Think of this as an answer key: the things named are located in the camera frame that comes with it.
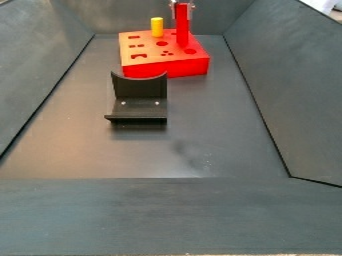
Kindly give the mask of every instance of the black holder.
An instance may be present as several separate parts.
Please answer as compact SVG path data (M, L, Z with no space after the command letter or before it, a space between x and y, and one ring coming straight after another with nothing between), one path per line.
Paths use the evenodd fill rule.
M124 78L111 72L115 91L111 122L167 122L167 72L152 78Z

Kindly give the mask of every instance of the gray wall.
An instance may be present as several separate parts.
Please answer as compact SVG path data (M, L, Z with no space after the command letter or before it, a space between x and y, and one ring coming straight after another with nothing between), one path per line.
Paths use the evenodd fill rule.
M0 154L56 85L92 32L56 0L0 6Z
M342 26L257 0L225 33L293 176L342 185Z
M162 16L172 26L168 0L62 0L95 33L150 29L150 18ZM222 34L254 0L195 0L194 34Z

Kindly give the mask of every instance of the gray floor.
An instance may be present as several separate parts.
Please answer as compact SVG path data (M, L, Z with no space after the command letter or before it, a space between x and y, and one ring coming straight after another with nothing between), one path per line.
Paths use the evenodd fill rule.
M222 36L207 76L168 80L166 130L115 130L116 36L99 36L1 161L0 178L286 177Z
M287 177L223 38L199 38L210 73L170 80L156 131L103 118L118 45L94 39L1 159L0 255L342 254L342 190Z

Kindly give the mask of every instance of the red peg board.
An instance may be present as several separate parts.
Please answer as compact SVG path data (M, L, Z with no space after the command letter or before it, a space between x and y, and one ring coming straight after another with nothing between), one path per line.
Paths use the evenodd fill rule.
M176 43L175 29L164 29L160 38L150 30L119 33L119 43L126 77L154 77L164 71L168 78L207 74L210 56L191 33L184 47Z

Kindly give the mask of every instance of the hole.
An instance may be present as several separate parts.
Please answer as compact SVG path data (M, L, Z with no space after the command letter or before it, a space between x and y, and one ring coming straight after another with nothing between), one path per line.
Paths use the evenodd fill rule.
M168 42L166 42L166 41L159 41L159 42L156 42L156 45L158 45L158 46L167 46L167 45L168 45Z
M138 57L147 58L147 54L142 53L142 54L132 54L131 55L131 59L136 59Z
M186 53L186 54L195 54L195 53L197 53L197 50L195 50L195 49L186 49L186 50L184 50L184 53Z
M128 39L138 39L140 36L128 36Z

